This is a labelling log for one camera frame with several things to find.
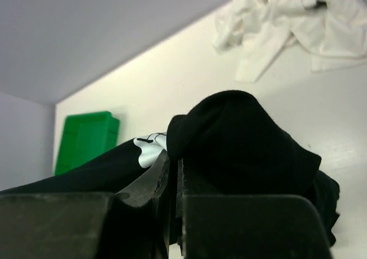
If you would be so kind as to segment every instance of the white cloth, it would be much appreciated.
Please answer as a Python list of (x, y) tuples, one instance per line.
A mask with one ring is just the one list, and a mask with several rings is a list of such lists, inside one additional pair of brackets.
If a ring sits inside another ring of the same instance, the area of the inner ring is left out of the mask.
[(362, 0), (232, 0), (218, 13), (214, 47), (242, 46), (236, 80), (255, 82), (285, 46), (299, 42), (313, 72), (367, 63)]

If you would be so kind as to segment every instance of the white graphic print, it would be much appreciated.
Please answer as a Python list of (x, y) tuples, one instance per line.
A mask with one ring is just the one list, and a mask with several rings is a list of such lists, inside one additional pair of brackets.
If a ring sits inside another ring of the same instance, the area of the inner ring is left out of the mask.
[(138, 160), (142, 168), (150, 167), (162, 150), (167, 150), (166, 139), (166, 133), (154, 133), (133, 140), (134, 144), (142, 150)]

